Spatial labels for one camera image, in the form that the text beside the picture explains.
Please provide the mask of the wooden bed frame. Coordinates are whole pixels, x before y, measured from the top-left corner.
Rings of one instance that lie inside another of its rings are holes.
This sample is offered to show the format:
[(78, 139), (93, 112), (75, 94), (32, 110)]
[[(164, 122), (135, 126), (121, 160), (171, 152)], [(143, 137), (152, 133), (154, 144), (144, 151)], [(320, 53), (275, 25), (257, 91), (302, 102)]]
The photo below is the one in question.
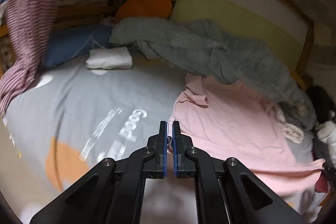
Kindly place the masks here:
[(313, 46), (314, 46), (314, 22), (311, 21), (308, 24), (302, 52), (299, 57), (297, 66), (295, 67), (295, 73), (299, 75), (299, 77), (301, 77), (307, 69), (307, 65), (311, 56)]

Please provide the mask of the cream folded garment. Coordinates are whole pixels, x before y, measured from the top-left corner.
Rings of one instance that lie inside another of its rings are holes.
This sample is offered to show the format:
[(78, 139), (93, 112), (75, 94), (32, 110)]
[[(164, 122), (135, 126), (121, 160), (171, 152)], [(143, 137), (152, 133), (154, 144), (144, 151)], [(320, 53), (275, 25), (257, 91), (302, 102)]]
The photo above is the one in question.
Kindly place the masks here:
[(282, 124), (282, 133), (284, 137), (295, 144), (301, 144), (305, 136), (302, 129), (286, 121), (284, 112), (281, 110), (280, 106), (276, 105), (274, 109), (276, 112), (276, 120)]

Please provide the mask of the white jacket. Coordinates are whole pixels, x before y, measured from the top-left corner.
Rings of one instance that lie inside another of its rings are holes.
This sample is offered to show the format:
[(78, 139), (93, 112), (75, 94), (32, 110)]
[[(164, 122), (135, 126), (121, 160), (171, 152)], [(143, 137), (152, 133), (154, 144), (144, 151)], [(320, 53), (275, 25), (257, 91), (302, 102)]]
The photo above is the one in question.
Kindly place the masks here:
[(320, 125), (317, 133), (318, 139), (328, 147), (329, 156), (333, 164), (336, 164), (336, 125), (327, 121)]

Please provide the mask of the blue pillow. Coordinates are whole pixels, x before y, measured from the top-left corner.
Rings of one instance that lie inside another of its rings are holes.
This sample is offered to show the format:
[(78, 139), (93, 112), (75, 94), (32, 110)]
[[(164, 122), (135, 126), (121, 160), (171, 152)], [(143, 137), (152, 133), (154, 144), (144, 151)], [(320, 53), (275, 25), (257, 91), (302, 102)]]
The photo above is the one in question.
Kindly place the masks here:
[(101, 24), (52, 31), (43, 67), (54, 68), (91, 50), (108, 48), (111, 32)]

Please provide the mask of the maroon striped hanging cloth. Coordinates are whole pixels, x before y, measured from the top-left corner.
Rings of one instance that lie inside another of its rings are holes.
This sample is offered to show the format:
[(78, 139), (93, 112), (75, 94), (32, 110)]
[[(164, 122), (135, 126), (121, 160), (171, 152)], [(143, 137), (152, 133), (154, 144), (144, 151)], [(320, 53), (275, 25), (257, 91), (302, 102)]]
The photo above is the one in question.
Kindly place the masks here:
[(1, 116), (10, 102), (33, 82), (46, 55), (58, 0), (9, 0), (6, 21), (14, 65), (1, 78)]

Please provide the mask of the grey-green blanket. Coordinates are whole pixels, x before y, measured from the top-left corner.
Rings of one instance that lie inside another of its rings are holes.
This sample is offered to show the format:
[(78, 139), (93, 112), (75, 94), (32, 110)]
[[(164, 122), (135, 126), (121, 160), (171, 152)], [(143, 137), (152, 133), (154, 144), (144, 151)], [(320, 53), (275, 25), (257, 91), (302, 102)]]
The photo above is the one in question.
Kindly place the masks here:
[(309, 97), (264, 42), (232, 36), (212, 20), (176, 24), (159, 18), (126, 18), (113, 27), (109, 43), (136, 47), (147, 59), (165, 59), (224, 84), (243, 80), (279, 103), (287, 121), (305, 132), (317, 120)]

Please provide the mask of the grey printed bed sheet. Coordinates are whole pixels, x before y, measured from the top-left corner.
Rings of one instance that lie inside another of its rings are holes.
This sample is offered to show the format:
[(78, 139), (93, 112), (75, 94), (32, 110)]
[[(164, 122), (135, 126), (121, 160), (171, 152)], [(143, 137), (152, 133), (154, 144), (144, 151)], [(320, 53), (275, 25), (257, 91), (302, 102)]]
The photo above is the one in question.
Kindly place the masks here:
[[(145, 146), (160, 121), (171, 123), (188, 75), (140, 55), (122, 71), (89, 70), (85, 61), (81, 56), (42, 73), (11, 101), (3, 120), (30, 169), (58, 192), (105, 157), (125, 159)], [(287, 143), (297, 162), (315, 161), (309, 139)], [(304, 214), (314, 187), (282, 197)]]

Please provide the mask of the folded white cloth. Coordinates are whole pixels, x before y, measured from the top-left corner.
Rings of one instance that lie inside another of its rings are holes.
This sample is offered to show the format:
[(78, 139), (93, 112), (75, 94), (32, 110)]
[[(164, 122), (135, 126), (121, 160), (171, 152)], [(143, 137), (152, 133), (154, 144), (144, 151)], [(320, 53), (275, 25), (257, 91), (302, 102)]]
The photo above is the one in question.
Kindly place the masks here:
[(133, 59), (127, 47), (91, 50), (86, 60), (89, 69), (128, 69), (133, 66)]

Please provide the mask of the orange carrot plush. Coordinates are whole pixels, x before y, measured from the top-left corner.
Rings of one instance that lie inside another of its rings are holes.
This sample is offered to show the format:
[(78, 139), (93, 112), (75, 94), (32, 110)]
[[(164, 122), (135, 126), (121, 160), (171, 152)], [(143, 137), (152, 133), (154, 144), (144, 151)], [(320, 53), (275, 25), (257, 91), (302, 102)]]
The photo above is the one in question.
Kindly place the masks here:
[(113, 23), (117, 24), (126, 18), (167, 19), (173, 10), (173, 1), (175, 0), (127, 0), (116, 12)]

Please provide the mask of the pink shirt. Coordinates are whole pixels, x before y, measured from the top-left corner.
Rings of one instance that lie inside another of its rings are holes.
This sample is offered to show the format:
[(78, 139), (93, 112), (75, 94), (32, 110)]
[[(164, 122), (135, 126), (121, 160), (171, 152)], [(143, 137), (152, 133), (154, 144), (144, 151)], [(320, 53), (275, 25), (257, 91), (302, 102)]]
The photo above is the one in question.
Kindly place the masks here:
[(321, 175), (325, 161), (297, 162), (275, 102), (242, 80), (225, 85), (212, 76), (186, 75), (170, 121), (179, 122), (195, 147), (217, 159), (235, 157), (280, 196), (315, 186)]

